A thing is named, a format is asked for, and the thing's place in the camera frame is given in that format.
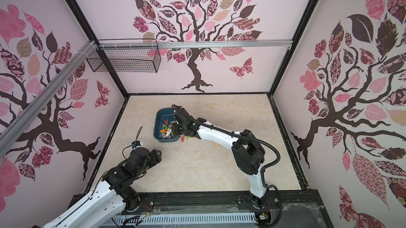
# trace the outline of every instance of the tree wall decal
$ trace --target tree wall decal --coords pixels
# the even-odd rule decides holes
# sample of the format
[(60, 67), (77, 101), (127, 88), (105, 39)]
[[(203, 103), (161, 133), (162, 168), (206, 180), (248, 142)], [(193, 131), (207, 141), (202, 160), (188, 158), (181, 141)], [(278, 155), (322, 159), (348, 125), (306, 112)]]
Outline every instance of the tree wall decal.
[[(23, 21), (18, 19), (19, 10), (16, 6), (10, 4), (8, 8), (13, 10), (13, 19), (9, 18), (10, 21)], [(69, 42), (66, 42), (65, 46), (58, 48), (58, 43), (52, 32), (48, 34), (48, 36), (45, 36), (43, 26), (34, 17), (25, 13), (25, 18), (33, 28), (33, 35), (18, 42), (16, 50), (20, 57), (29, 57), (26, 66), (28, 74), (22, 61), (15, 54), (11, 53), (10, 49), (7, 50), (0, 44), (1, 58), (9, 71), (8, 73), (0, 73), (0, 97), (8, 99), (7, 103), (0, 102), (0, 116), (6, 116), (8, 113), (12, 115), (12, 119), (8, 122), (0, 119), (0, 124), (4, 127), (8, 127), (17, 118), (17, 115), (28, 106), (29, 95), (35, 98), (35, 96), (41, 92), (42, 88), (50, 83), (50, 73), (52, 71), (56, 73), (60, 71), (57, 64), (66, 64), (72, 57)], [(0, 26), (3, 28), (6, 26), (6, 23), (0, 22)], [(7, 35), (7, 32), (2, 32), (1, 35)], [(44, 35), (46, 47), (43, 45), (41, 35)], [(18, 34), (11, 38), (18, 37), (21, 37), (21, 35)], [(42, 54), (41, 60), (43, 60), (42, 62), (45, 62), (46, 65), (46, 70), (44, 71), (40, 70), (41, 63), (37, 54), (40, 57)], [(10, 149), (6, 153), (7, 155), (11, 152), (20, 152), (20, 155), (14, 163), (19, 163), (19, 172), (25, 177), (35, 180), (35, 168), (40, 168), (42, 165), (48, 165), (50, 163), (51, 157), (54, 154), (53, 148), (56, 146), (58, 152), (75, 151), (82, 155), (84, 162), (84, 180), (89, 159), (96, 159), (100, 153), (100, 151), (96, 154), (93, 152), (100, 137), (89, 145), (62, 137), (62, 130), (69, 128), (67, 121), (74, 119), (68, 111), (70, 109), (79, 109), (84, 105), (83, 102), (79, 101), (83, 98), (87, 90), (88, 79), (80, 78), (84, 70), (85, 64), (83, 62), (64, 86), (61, 87), (58, 93), (53, 96), (53, 99), (47, 103), (42, 112), (38, 114), (38, 119), (41, 120), (41, 124), (20, 135), (17, 142), (24, 142), (25, 145)], [(64, 101), (69, 99), (73, 99), (74, 101), (70, 104), (63, 104)], [(17, 113), (14, 111), (16, 105), (20, 108)]]
[[(148, 38), (156, 38), (160, 42), (190, 41), (193, 38), (195, 41), (256, 40), (262, 33), (252, 30), (260, 19), (248, 18), (255, 5), (242, 7), (243, 4), (249, 4), (251, 0), (221, 0), (220, 3), (217, 0), (173, 0), (168, 5), (162, 5), (160, 1), (162, 0), (135, 0), (144, 18), (135, 17), (133, 26), (141, 33), (145, 33), (144, 42), (150, 42)], [(150, 28), (154, 28), (157, 32), (148, 32)], [(241, 31), (235, 34), (234, 28)], [(221, 48), (220, 50), (160, 49), (160, 53), (162, 56), (166, 54), (168, 61), (171, 59), (178, 63), (187, 61), (194, 79), (182, 89), (194, 86), (197, 91), (204, 93), (200, 87), (212, 86), (212, 84), (202, 79), (196, 60), (198, 58), (212, 60), (213, 54), (220, 60), (225, 60), (225, 56), (235, 56), (245, 51), (243, 48)], [(249, 62), (244, 64), (244, 67), (232, 67), (230, 70), (242, 77), (252, 72), (251, 59)]]
[[(406, 69), (402, 69), (406, 61), (406, 51), (403, 49), (397, 55), (393, 52), (388, 56), (395, 44), (399, 43), (396, 47), (404, 44), (403, 38), (398, 39), (395, 23), (400, 22), (397, 24), (400, 24), (402, 29), (405, 28), (406, 11), (400, 7), (394, 8), (393, 4), (389, 3), (391, 1), (388, 0), (387, 12), (383, 14), (384, 0), (367, 0), (367, 12), (371, 18), (384, 16), (382, 20), (379, 19), (377, 30), (374, 30), (373, 22), (368, 16), (355, 14), (348, 17), (352, 22), (351, 32), (344, 31), (339, 22), (328, 40), (328, 45), (326, 40), (316, 44), (316, 58), (307, 64), (309, 70), (300, 78), (307, 91), (310, 91), (305, 99), (309, 100), (309, 112), (314, 118), (305, 138), (291, 133), (299, 144), (299, 159), (302, 153), (310, 169), (308, 148), (319, 129), (326, 127), (326, 138), (332, 137), (332, 147), (343, 144), (344, 168), (350, 169), (352, 159), (352, 167), (358, 179), (386, 205), (387, 181), (395, 197), (406, 207), (403, 195), (406, 194), (405, 180), (401, 180), (403, 190), (399, 190), (397, 186), (393, 189), (393, 184), (397, 181), (391, 182), (392, 178), (385, 175), (387, 173), (406, 176), (404, 169), (391, 162), (402, 159), (406, 150), (390, 147), (390, 143), (378, 143), (373, 138), (387, 135), (406, 141), (404, 132), (399, 134), (389, 127), (393, 124), (406, 127), (406, 110), (383, 109), (384, 103), (392, 106), (406, 105), (406, 88), (392, 88), (395, 81), (399, 81), (397, 85), (406, 81)], [(404, 7), (406, 0), (400, 4)], [(352, 46), (353, 38), (361, 41), (357, 42), (359, 46)], [(363, 43), (368, 48), (375, 46), (376, 52), (362, 48)], [(360, 130), (357, 128), (359, 126), (368, 127), (368, 130)], [(351, 143), (354, 153), (348, 149), (348, 144)], [(371, 161), (361, 155), (362, 152), (372, 159), (383, 157), (390, 161)]]

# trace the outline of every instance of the marble floor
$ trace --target marble floor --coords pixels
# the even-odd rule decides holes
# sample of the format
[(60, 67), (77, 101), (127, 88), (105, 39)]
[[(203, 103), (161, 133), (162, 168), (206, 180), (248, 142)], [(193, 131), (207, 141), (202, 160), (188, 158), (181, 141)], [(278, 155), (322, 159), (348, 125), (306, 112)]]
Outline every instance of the marble floor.
[[(118, 128), (107, 149), (93, 183), (124, 158), (122, 149), (136, 138), (149, 150), (162, 151), (162, 161), (133, 183), (138, 192), (239, 191), (249, 190), (246, 174), (237, 167), (232, 152), (207, 140), (190, 138), (181, 142), (160, 143), (153, 137), (159, 109), (180, 105), (194, 118), (233, 131), (249, 129), (256, 138), (277, 148), (281, 160), (265, 172), (265, 181), (280, 190), (300, 190), (288, 152), (266, 94), (211, 94), (131, 96)], [(276, 155), (264, 147), (265, 163)], [(128, 157), (131, 148), (124, 151)]]

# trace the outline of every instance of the dark brown leaf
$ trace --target dark brown leaf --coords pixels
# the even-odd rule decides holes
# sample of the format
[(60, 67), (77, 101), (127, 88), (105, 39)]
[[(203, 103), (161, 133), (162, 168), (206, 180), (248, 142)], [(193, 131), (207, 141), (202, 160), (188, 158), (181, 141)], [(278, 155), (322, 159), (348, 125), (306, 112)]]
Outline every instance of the dark brown leaf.
[(382, 56), (386, 55), (393, 48), (397, 41), (397, 35), (396, 25), (385, 16), (385, 19), (378, 28), (378, 37), (375, 40), (376, 47)]
[(237, 12), (240, 8), (241, 8), (241, 5), (242, 5), (242, 2), (243, 2), (244, 0), (237, 0), (235, 3), (234, 3), (234, 12)]
[(355, 109), (355, 108), (351, 109), (350, 111), (348, 111), (347, 119), (354, 119), (362, 112), (362, 110), (363, 109)]
[(373, 37), (373, 25), (371, 20), (362, 14), (349, 16), (353, 22), (353, 36), (359, 41), (371, 43)]
[(355, 62), (354, 56), (348, 50), (344, 49), (343, 60), (346, 64), (353, 64)]
[(406, 53), (399, 54), (386, 60), (377, 71), (384, 74), (391, 74), (400, 70), (406, 61)]
[(406, 155), (406, 150), (402, 148), (388, 148), (380, 154), (389, 160), (399, 160)]
[(248, 5), (244, 9), (242, 9), (240, 12), (240, 18), (247, 18), (254, 10), (255, 5)]
[(56, 42), (52, 32), (47, 36), (46, 43), (49, 52), (55, 53), (58, 50), (58, 43)]

